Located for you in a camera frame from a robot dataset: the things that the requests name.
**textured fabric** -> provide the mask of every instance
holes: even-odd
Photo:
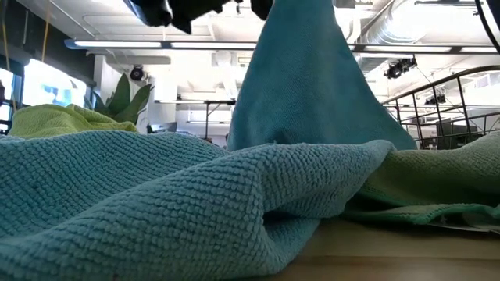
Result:
[[[9,135],[22,138],[54,137],[85,130],[127,130],[134,124],[117,121],[76,105],[37,105],[16,112]]]
[[[90,131],[0,148],[1,280],[200,280],[278,272],[393,146],[229,154],[174,133]]]
[[[275,1],[237,100],[229,150],[376,139],[416,148],[373,96],[331,0]]]
[[[345,213],[351,219],[427,224],[468,212],[500,219],[500,133],[451,151],[392,152],[356,196]]]
[[[278,272],[321,218],[339,215],[377,175],[393,155],[392,143],[413,147],[356,67],[330,0],[277,0],[241,89],[231,153],[171,133],[0,138],[0,280]],[[265,99],[267,91],[273,100]],[[323,109],[314,105],[323,100]],[[273,142],[285,144],[252,147]],[[328,144],[293,144],[302,142]]]

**green towel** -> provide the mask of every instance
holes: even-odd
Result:
[[[344,216],[428,224],[481,212],[500,219],[500,133],[451,151],[394,151]]]
[[[54,137],[85,130],[126,130],[137,132],[130,122],[117,121],[77,105],[37,105],[14,114],[10,136],[25,139]]]

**teal towel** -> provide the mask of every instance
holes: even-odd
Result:
[[[124,281],[280,271],[392,144],[229,154],[174,133],[88,131],[0,148],[0,280]]]
[[[228,148],[415,141],[373,96],[335,24],[331,0],[278,0],[238,97]]]
[[[331,0],[277,0],[234,113],[236,151],[120,131],[0,139],[0,279],[278,272],[389,141],[413,148],[366,86]]]

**green leaf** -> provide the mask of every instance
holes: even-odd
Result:
[[[112,92],[111,97],[106,99],[106,107],[109,106],[109,103],[111,103],[111,100],[113,99],[114,96],[115,96],[115,92]]]
[[[84,97],[84,106],[86,108],[93,109],[91,101],[86,97]]]
[[[151,84],[143,86],[135,94],[132,102],[122,112],[115,115],[114,119],[117,122],[132,122],[136,123],[139,117],[139,112],[148,103],[149,94],[151,93]]]
[[[109,103],[108,108],[112,114],[118,114],[125,110],[129,104],[130,83],[127,75],[124,73],[116,85],[115,94],[111,97],[111,102]]]
[[[105,116],[111,116],[108,108],[105,106],[104,102],[102,102],[101,97],[97,94],[95,95],[94,111],[99,112]]]

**ventilation duct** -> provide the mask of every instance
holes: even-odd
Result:
[[[421,6],[415,5],[415,0],[393,0],[377,15],[372,26],[356,41],[356,44],[413,44],[425,36],[422,24]],[[356,61],[363,73],[376,69],[389,57],[363,58],[355,55]]]

